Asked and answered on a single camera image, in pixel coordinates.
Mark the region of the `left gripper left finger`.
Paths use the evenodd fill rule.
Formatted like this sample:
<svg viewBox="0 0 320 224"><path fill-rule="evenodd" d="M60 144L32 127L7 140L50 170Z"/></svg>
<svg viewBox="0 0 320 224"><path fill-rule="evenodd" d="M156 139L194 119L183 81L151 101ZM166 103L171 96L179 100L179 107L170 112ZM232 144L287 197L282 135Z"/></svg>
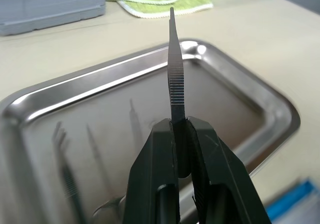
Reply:
<svg viewBox="0 0 320 224"><path fill-rule="evenodd" d="M126 223L179 223L178 164L170 119L153 126L130 169Z"/></svg>

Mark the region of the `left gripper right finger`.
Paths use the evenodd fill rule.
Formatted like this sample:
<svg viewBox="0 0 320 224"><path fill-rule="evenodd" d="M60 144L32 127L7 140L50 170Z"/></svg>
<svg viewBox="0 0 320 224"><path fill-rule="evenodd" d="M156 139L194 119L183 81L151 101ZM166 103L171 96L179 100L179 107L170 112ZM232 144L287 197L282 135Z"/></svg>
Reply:
<svg viewBox="0 0 320 224"><path fill-rule="evenodd" d="M271 221L242 161L214 128L187 120L194 201L200 224L269 224Z"/></svg>

